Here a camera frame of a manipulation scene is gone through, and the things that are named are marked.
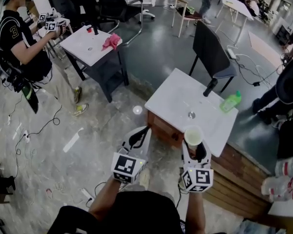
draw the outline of red object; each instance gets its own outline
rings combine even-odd
[[[110,37],[108,37],[105,40],[105,43],[103,44],[101,51],[103,51],[104,49],[108,48],[109,46],[112,46],[112,48],[115,50],[117,48],[117,43],[118,43],[118,41],[120,39],[121,38],[118,35],[113,33]]]

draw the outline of black shirt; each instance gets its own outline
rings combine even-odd
[[[180,217],[173,202],[162,195],[145,192],[118,193],[103,220],[73,206],[64,206],[48,234],[75,234],[76,228],[88,234],[182,234]]]
[[[43,77],[47,76],[52,68],[52,62],[48,58],[47,53],[41,50],[28,64],[21,64],[20,61],[13,55],[11,49],[20,41],[32,46],[36,43],[33,39],[31,31],[18,12],[12,10],[5,10],[1,20],[0,30],[0,46],[6,53],[10,63],[14,67],[23,70],[23,76],[31,81],[41,81]]]

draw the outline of jeans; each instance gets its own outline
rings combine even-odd
[[[211,1],[212,0],[202,0],[202,6],[199,11],[199,16],[204,17],[206,12],[209,10],[211,7]]]
[[[266,107],[275,99],[277,99],[277,93],[275,91],[275,86],[273,86],[261,97],[261,99],[259,99],[257,109],[260,110]],[[286,115],[291,109],[293,109],[293,104],[287,105],[278,100],[273,106],[267,108],[266,111],[268,112],[270,117],[275,117],[277,115]]]

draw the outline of plastic cup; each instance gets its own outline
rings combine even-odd
[[[197,126],[186,128],[184,138],[190,149],[196,150],[197,146],[203,141],[202,129]]]

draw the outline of gray floor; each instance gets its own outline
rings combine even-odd
[[[71,66],[66,72],[73,87],[80,85],[83,88],[81,102],[89,103],[89,109],[78,118],[62,109],[57,114],[61,121],[58,126],[50,123],[39,135],[32,135],[29,143],[24,140],[19,143],[17,190],[7,197],[10,204],[0,205],[0,218],[8,234],[47,233],[64,205],[87,210],[87,198],[81,189],[86,188],[94,196],[96,185],[111,175],[113,153],[121,145],[123,136],[146,123],[145,110],[140,115],[132,111],[134,106],[143,107],[145,104],[145,100],[136,95],[141,93],[141,85],[133,79],[130,79],[128,88],[120,86],[113,93],[110,104],[95,81],[87,79],[81,82]],[[0,84],[0,172],[3,176],[16,175],[15,146],[24,130],[30,133],[39,131],[61,107],[43,90],[38,91],[37,96],[40,102],[38,113],[35,115],[23,99],[8,126],[8,115],[20,95]],[[76,133],[79,139],[65,153],[64,146]],[[152,136],[147,164],[150,170],[149,190],[168,192],[176,203],[181,165],[180,150],[172,149]],[[183,220],[187,205],[188,195],[183,195],[178,207]],[[208,234],[233,233],[243,220],[207,201],[204,201],[204,207]]]
[[[218,0],[214,0],[211,9],[208,11],[208,17],[212,22],[211,25],[216,27],[226,13],[226,10],[224,10],[217,19],[215,18],[221,6],[217,5],[217,2]],[[184,23],[181,36],[178,38],[180,18],[176,18],[175,26],[172,28],[173,14],[169,11],[171,9],[167,7],[163,9],[163,5],[169,3],[174,3],[174,0],[157,0],[155,7],[148,7],[150,12],[156,16],[155,20],[145,16],[141,35],[126,48],[128,70],[139,79],[149,82],[155,89],[162,84],[174,68],[188,73],[195,58],[195,53],[192,50],[195,27],[193,23],[190,23],[187,28],[186,23]],[[198,11],[201,6],[201,0],[190,0],[189,5]],[[242,19],[243,17],[239,15],[238,23],[241,24]],[[138,27],[136,21],[132,20],[130,24],[121,25],[117,33],[126,41],[129,39],[130,34],[133,35],[133,30],[137,30]],[[220,30],[226,33],[230,39],[235,39],[238,34],[238,29],[228,22],[223,23]],[[237,45],[238,49],[233,49],[233,51],[236,54],[250,56],[257,65],[263,68],[259,70],[261,75],[266,77],[275,70],[275,67],[251,48],[249,31],[263,39],[278,53],[281,54],[282,50],[267,26],[258,20],[247,21]],[[218,31],[217,35],[224,48],[227,45],[233,45],[222,32]],[[241,57],[240,62],[255,72],[255,66],[251,60]],[[247,71],[243,71],[243,75],[251,83],[259,81],[258,77]],[[204,85],[207,85],[211,80],[200,60],[192,76]],[[268,78],[268,81],[274,85],[276,79],[277,74],[275,73]],[[219,92],[226,82],[227,79],[219,80],[215,92]],[[236,149],[245,152],[250,159],[257,161],[267,171],[273,172],[278,147],[277,132],[273,127],[266,126],[257,117],[253,117],[249,110],[252,101],[261,97],[268,88],[264,84],[258,87],[248,85],[239,75],[233,79],[221,97],[226,98],[228,95],[234,94],[236,90],[240,90],[242,102],[238,106],[240,114],[232,130],[229,143]]]

